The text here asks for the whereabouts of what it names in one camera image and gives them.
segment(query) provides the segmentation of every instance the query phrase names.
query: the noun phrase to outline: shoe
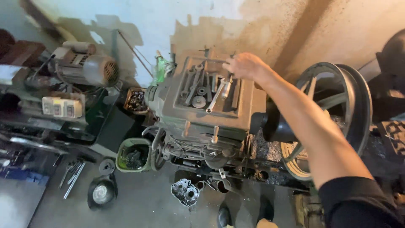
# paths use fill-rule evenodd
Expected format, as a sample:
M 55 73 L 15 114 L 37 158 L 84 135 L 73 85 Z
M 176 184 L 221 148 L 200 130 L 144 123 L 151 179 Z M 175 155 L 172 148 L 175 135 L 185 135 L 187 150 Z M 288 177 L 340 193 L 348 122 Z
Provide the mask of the shoe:
M 266 198 L 265 196 L 260 196 L 260 209 L 259 209 L 259 216 L 257 218 L 257 223 L 261 219 L 267 219 L 271 222 L 274 219 L 274 208 L 271 205 L 269 199 Z
M 228 207 L 220 208 L 220 210 L 218 211 L 217 223 L 218 228 L 223 228 L 226 227 L 227 225 L 232 226 L 232 221 Z

